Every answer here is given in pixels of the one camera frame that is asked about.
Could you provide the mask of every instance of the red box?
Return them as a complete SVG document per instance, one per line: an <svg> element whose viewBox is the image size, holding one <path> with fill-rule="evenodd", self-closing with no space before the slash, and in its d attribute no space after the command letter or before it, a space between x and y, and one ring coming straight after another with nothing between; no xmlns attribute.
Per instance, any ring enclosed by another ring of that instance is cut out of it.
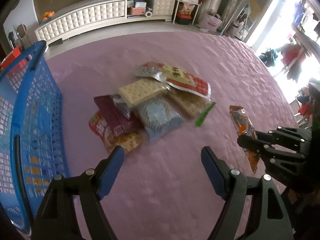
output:
<svg viewBox="0 0 320 240"><path fill-rule="evenodd" d="M2 67L3 69L6 69L11 62L13 62L17 57L19 57L20 55L20 47L16 46L3 60L3 62L1 63L0 67Z"/></svg>
<svg viewBox="0 0 320 240"><path fill-rule="evenodd" d="M130 14L131 15L143 15L146 13L146 9L145 8L135 8L135 7L131 7L130 8Z"/></svg>

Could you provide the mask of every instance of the floor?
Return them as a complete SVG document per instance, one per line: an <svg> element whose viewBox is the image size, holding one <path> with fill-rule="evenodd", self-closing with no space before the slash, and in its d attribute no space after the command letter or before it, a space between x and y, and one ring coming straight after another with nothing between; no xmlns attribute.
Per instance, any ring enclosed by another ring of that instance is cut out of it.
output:
<svg viewBox="0 0 320 240"><path fill-rule="evenodd" d="M81 35L74 36L62 44L51 44L49 49L45 53L44 57L46 60L57 56L70 49L111 37L117 37L135 33L151 33L151 32L200 32L199 28L195 25L179 25L172 24L168 21L148 21L148 22L134 22L124 23L97 30L82 33Z"/></svg>

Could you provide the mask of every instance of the snack package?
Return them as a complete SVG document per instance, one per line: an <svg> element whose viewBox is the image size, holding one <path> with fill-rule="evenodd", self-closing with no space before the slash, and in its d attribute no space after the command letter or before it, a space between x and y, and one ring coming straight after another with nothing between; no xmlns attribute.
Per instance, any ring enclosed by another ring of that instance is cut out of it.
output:
<svg viewBox="0 0 320 240"><path fill-rule="evenodd" d="M90 118L89 127L101 138L109 154L117 145L121 146L124 152L128 154L142 143L142 136L138 131L114 137L111 128L102 117L100 111Z"/></svg>
<svg viewBox="0 0 320 240"><path fill-rule="evenodd" d="M210 99L173 88L168 94L191 118L196 118L200 127L215 102Z"/></svg>
<svg viewBox="0 0 320 240"><path fill-rule="evenodd" d="M191 15L195 6L196 5L192 3L181 2L178 6L178 12L184 15Z"/></svg>
<svg viewBox="0 0 320 240"><path fill-rule="evenodd" d="M211 88L208 82L176 67L171 67L162 63L147 62L136 70L136 76L153 77L176 89L187 91L208 99L211 97Z"/></svg>
<svg viewBox="0 0 320 240"><path fill-rule="evenodd" d="M257 138L256 131L254 130L250 119L247 117L244 109L241 106L230 106L229 112L238 136L245 134L246 136ZM253 173L256 173L260 156L250 150L244 148L243 150L249 160Z"/></svg>
<svg viewBox="0 0 320 240"><path fill-rule="evenodd" d="M165 83L143 78L121 87L119 91L127 106L132 108L151 98L167 93L169 89L170 86Z"/></svg>
<svg viewBox="0 0 320 240"><path fill-rule="evenodd" d="M150 142L183 123L181 116L162 96L143 102L137 107L137 112Z"/></svg>
<svg viewBox="0 0 320 240"><path fill-rule="evenodd" d="M130 119L124 117L121 111L115 107L111 96L95 97L93 100L107 121L114 137L142 128L139 119L134 114L130 116Z"/></svg>
<svg viewBox="0 0 320 240"><path fill-rule="evenodd" d="M118 108L124 117L129 120L131 117L131 109L127 106L121 95L114 94L111 95L111 98L115 107Z"/></svg>

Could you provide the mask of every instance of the tissue box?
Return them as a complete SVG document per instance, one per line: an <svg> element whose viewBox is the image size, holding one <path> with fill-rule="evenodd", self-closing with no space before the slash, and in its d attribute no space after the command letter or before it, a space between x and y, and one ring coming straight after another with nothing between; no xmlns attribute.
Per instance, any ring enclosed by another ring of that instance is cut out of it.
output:
<svg viewBox="0 0 320 240"><path fill-rule="evenodd" d="M130 8L130 14L131 15L143 15L146 13L146 9L145 8L135 8L135 7L131 7Z"/></svg>
<svg viewBox="0 0 320 240"><path fill-rule="evenodd" d="M147 3L145 1L135 0L134 1L135 8L145 8Z"/></svg>

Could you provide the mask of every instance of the cracker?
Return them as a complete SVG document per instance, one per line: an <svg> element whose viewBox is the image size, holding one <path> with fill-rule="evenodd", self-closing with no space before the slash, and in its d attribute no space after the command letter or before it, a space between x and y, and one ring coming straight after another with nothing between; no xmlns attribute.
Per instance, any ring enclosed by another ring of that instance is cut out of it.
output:
<svg viewBox="0 0 320 240"><path fill-rule="evenodd" d="M168 84L151 79L140 79L121 87L119 91L126 104L132 108L144 101L168 92L169 89L170 86Z"/></svg>
<svg viewBox="0 0 320 240"><path fill-rule="evenodd" d="M192 118L202 114L210 105L209 99L178 89L173 89L169 96Z"/></svg>

